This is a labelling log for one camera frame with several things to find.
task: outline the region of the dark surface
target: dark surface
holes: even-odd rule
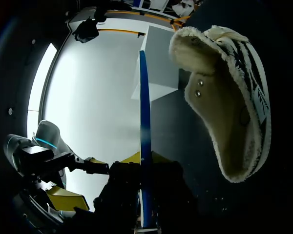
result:
[[[269,9],[252,0],[206,0],[186,23],[200,31],[212,25],[236,30],[250,39],[262,59],[271,102],[272,145],[255,175],[239,184],[224,179],[207,130],[186,103],[183,89],[152,102],[152,150],[181,163],[201,215],[293,215],[293,41]],[[181,73],[182,88],[187,77]]]
[[[3,152],[8,134],[26,136],[31,86],[49,43],[57,49],[68,29],[65,12],[76,1],[0,1],[0,232],[26,233],[11,197],[20,189],[18,173]]]

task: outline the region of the bright light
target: bright light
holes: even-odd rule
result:
[[[31,138],[33,132],[37,130],[38,126],[38,113],[40,100],[42,97],[42,90],[45,83],[46,76],[48,74],[49,68],[53,61],[53,58],[57,52],[57,49],[50,44],[45,51],[45,54],[39,64],[37,73],[35,75],[34,83],[31,88],[29,104],[28,104],[28,114],[27,114],[27,137]]]
[[[27,138],[31,139],[33,132],[36,132],[38,126],[38,111],[28,111],[27,113]]]

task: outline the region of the fuzzy slipper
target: fuzzy slipper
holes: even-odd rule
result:
[[[169,53],[191,71],[185,99],[204,121],[224,177],[238,183],[257,172],[271,143],[267,81],[247,37],[225,27],[184,27]]]

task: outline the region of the white fleece lining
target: white fleece lining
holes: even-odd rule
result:
[[[253,167],[255,166],[256,160],[260,156],[260,153],[261,153],[261,132],[260,132],[260,128],[259,128],[259,120],[258,120],[257,113],[255,111],[255,108],[253,106],[253,103],[252,103],[252,100],[251,100],[251,97],[250,97],[250,93],[248,92],[247,86],[246,86],[246,84],[245,84],[245,82],[243,80],[244,73],[240,68],[235,66],[234,57],[227,56],[227,54],[225,54],[222,51],[222,49],[216,44],[216,42],[210,40],[203,33],[201,33],[200,31],[198,31],[196,28],[193,28],[193,27],[185,27],[185,28],[179,29],[171,39],[170,46],[169,46],[169,53],[170,53],[172,59],[174,61],[176,61],[179,65],[180,65],[180,63],[178,61],[180,60],[180,57],[184,57],[184,59],[186,59],[188,62],[191,62],[191,58],[189,58],[187,54],[178,54],[178,48],[176,47],[176,44],[178,44],[178,45],[181,44],[180,41],[184,37],[197,37],[202,42],[204,42],[205,44],[210,46],[212,49],[214,49],[215,51],[217,51],[221,55],[222,60],[227,62],[229,72],[230,72],[233,80],[235,81],[235,83],[238,85],[238,87],[239,87],[239,89],[241,91],[241,94],[242,94],[242,96],[244,98],[244,101],[245,101],[245,104],[246,104],[246,107],[247,107],[247,110],[249,112],[251,122],[252,122],[252,127],[253,127],[252,131],[254,132],[254,151],[253,151],[253,154],[251,155],[250,167],[243,174],[231,177],[231,176],[228,176],[224,172],[221,157],[220,157],[220,152],[219,152],[219,148],[218,148],[218,144],[215,141],[215,137],[213,135],[211,127],[208,126],[207,121],[205,121],[203,119],[203,117],[200,115],[199,110],[197,110],[195,108],[195,106],[193,105],[193,103],[190,102],[189,95],[193,95],[193,94],[189,93],[189,87],[187,86],[186,89],[185,89],[186,101],[189,103],[191,108],[199,116],[202,117],[202,119],[203,119],[203,121],[204,121],[204,123],[205,123],[205,125],[206,125],[206,127],[207,127],[207,129],[209,131],[209,134],[210,134],[210,137],[211,137],[213,145],[214,145],[215,153],[216,153],[216,156],[217,156],[217,159],[218,159],[218,162],[219,162],[219,167],[220,167],[220,170],[221,170],[222,174],[230,182],[233,182],[233,183],[242,182],[247,177],[249,177],[251,175],[251,172],[253,170]]]

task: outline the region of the black floor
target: black floor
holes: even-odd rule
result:
[[[256,174],[239,184],[223,178],[207,130],[184,99],[187,74],[180,74],[180,90],[152,102],[152,149],[181,163],[202,215],[293,216],[293,34],[286,33],[293,32],[293,17],[286,17],[293,7],[274,4],[276,12],[265,2],[205,0],[186,23],[200,31],[212,25],[232,28],[247,36],[261,57],[271,102],[272,144]]]

